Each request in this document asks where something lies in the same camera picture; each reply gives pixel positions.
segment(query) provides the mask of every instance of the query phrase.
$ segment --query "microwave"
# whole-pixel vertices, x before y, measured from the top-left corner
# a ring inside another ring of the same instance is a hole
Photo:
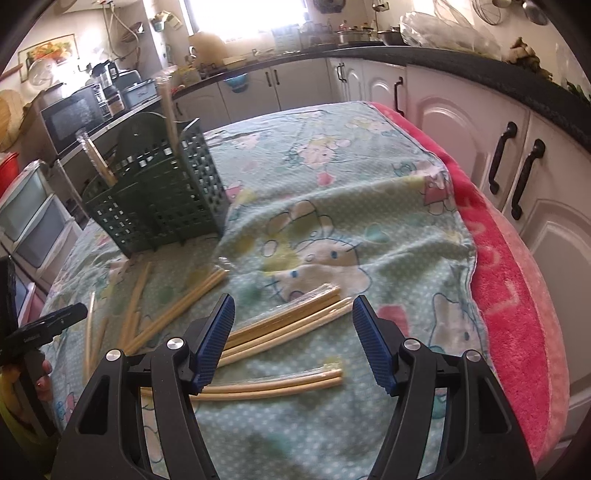
[[[21,127],[25,137],[22,160],[28,163],[39,158],[52,164],[76,146],[79,129],[84,128],[90,135],[111,118],[100,85],[83,87],[46,108],[33,101]]]

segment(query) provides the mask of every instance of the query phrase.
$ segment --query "hanging utensil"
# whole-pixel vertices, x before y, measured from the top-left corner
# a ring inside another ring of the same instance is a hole
[[[523,2],[523,10],[527,19],[536,25],[548,25],[548,17],[532,0]]]

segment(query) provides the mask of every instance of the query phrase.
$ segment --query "wooden cutting board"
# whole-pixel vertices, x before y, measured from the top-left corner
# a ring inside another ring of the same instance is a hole
[[[0,151],[8,150],[18,138],[18,129],[22,123],[22,97],[16,90],[0,90]],[[8,119],[6,132],[2,125]]]

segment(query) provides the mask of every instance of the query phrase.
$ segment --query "kitchen appliance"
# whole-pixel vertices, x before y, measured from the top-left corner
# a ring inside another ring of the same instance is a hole
[[[107,98],[112,97],[116,93],[117,88],[113,85],[113,82],[119,78],[119,69],[114,61],[107,60],[95,65],[90,76],[98,79]]]
[[[111,113],[98,84],[88,85],[46,108],[33,102],[23,121],[21,132],[30,141],[23,141],[21,155],[40,158],[48,163],[72,144],[76,131],[92,132],[111,119]]]
[[[131,110],[146,100],[154,98],[156,95],[156,85],[153,80],[146,80],[121,91],[123,103],[128,110]]]

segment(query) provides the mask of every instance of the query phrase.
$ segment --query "hello kitty tablecloth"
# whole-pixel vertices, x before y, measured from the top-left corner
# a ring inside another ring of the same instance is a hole
[[[470,293],[476,247],[455,205],[444,163],[363,102],[321,105],[250,119],[206,134],[232,201],[226,230],[126,259],[93,222],[53,285],[45,311],[88,303],[109,318],[101,351],[115,346],[126,301],[147,261],[142,325],[199,282],[212,262],[230,262],[228,281],[160,336],[180,335],[222,293],[236,300],[235,328],[323,283],[363,293],[378,315],[432,349],[481,351],[486,326]],[[56,415],[65,427],[84,388],[85,324],[46,348]],[[341,387],[260,401],[201,403],[199,425],[223,479],[364,479],[395,398],[375,384],[350,315],[257,356],[218,369],[214,382],[293,374],[340,361]],[[166,476],[151,400],[145,432],[155,473]],[[436,397],[421,476],[433,471],[445,395]]]

